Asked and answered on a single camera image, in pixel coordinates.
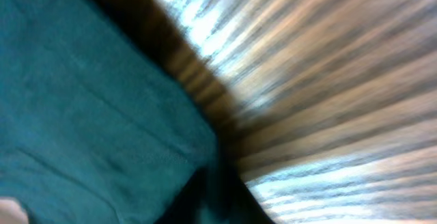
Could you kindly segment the black shorts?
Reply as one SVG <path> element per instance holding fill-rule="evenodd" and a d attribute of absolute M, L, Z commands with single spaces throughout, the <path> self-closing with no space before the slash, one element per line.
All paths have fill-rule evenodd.
<path fill-rule="evenodd" d="M 1 0 L 2 223 L 268 223 L 182 88 L 92 0 Z"/>

